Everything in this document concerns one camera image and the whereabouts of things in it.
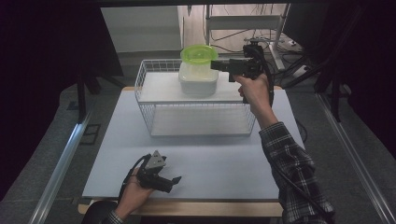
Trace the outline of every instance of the white tabletop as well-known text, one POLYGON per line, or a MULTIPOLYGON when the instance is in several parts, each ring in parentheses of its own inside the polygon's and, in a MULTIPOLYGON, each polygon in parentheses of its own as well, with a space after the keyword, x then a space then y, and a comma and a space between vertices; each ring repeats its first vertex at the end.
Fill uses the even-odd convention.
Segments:
MULTIPOLYGON (((273 109, 303 147, 285 91, 275 91, 273 109)), ((82 196, 117 198, 120 184, 134 163, 159 150, 167 157, 160 176, 182 178, 170 193, 155 191, 151 198, 277 200, 278 188, 262 152, 259 130, 256 123, 251 136, 150 137, 134 91, 122 91, 82 196)))

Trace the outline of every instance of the left hand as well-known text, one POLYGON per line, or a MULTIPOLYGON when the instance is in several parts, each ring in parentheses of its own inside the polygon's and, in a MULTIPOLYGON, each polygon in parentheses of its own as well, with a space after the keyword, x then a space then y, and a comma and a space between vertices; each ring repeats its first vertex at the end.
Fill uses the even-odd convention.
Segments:
POLYGON ((136 177, 138 170, 139 168, 134 169, 122 193, 120 203, 115 210, 117 216, 122 220, 125 220, 134 210, 142 206, 154 191, 154 189, 143 189, 140 187, 136 177))

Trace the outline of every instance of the wire basket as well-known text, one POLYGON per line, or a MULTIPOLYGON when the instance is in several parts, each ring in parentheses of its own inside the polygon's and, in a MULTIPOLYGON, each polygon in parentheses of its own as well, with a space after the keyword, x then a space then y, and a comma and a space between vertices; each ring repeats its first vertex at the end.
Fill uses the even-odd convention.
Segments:
POLYGON ((237 89, 220 73, 217 92, 197 97, 182 92, 182 61, 144 60, 135 83, 135 97, 151 136, 250 135, 256 118, 237 89))

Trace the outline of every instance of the checkered shirt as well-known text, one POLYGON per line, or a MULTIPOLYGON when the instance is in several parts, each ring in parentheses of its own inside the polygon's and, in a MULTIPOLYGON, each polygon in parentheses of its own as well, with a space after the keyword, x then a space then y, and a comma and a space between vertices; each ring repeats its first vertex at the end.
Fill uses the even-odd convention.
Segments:
MULTIPOLYGON (((280 170, 300 189, 318 203, 324 211, 333 213, 332 205, 324 198, 315 178, 314 162, 292 138, 283 122, 278 122, 259 132, 262 149, 280 170)), ((318 211, 300 196, 274 169, 274 180, 279 187, 284 223, 327 223, 318 211)))

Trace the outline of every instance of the white plastic tub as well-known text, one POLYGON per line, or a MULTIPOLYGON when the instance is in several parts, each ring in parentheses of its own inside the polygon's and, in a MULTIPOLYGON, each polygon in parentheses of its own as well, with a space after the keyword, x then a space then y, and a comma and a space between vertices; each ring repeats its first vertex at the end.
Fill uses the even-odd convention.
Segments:
POLYGON ((216 92, 219 71, 210 69, 209 64, 193 65, 182 63, 178 72, 181 90, 185 94, 212 95, 216 92))

